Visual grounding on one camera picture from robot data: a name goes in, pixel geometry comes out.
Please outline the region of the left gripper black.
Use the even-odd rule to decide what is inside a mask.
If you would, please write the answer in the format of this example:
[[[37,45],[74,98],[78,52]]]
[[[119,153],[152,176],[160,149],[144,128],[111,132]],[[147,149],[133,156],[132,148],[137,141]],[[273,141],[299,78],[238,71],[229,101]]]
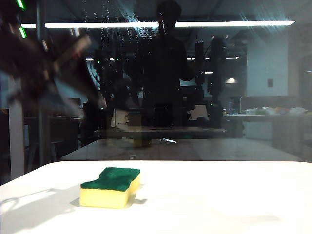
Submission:
[[[31,100],[61,100],[55,77],[85,95],[98,108],[107,108],[106,100],[94,84],[85,62],[77,59],[91,45],[88,35],[79,36],[59,56],[49,41],[29,41],[32,74],[29,81]]]

